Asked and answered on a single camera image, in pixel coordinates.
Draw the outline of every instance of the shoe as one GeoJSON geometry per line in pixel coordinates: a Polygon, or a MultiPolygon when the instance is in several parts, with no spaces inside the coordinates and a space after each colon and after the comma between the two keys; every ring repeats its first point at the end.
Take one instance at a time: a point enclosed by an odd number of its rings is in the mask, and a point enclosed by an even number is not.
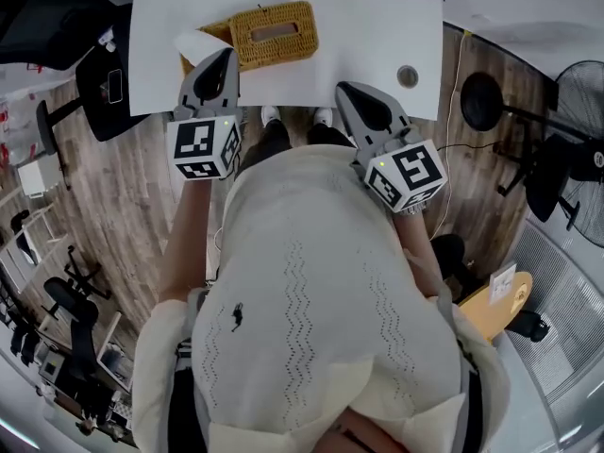
{"type": "Polygon", "coordinates": [[[333,125],[333,111],[330,108],[319,108],[314,113],[313,123],[331,127],[333,125]]]}
{"type": "Polygon", "coordinates": [[[275,106],[262,106],[260,117],[262,118],[262,125],[266,127],[266,125],[268,125],[271,121],[280,121],[281,113],[275,106]]]}

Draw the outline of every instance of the white box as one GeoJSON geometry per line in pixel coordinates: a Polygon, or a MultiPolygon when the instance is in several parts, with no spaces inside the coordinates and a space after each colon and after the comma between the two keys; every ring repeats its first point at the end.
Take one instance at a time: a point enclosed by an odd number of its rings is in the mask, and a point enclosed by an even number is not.
{"type": "Polygon", "coordinates": [[[168,123],[170,161],[185,179],[225,177],[242,145],[235,116],[168,123]]]}
{"type": "Polygon", "coordinates": [[[27,196],[40,195],[57,186],[61,180],[57,154],[39,156],[18,168],[23,193],[27,196]]]}
{"type": "Polygon", "coordinates": [[[429,200],[446,181],[432,140],[371,159],[364,180],[393,212],[429,200]]]}

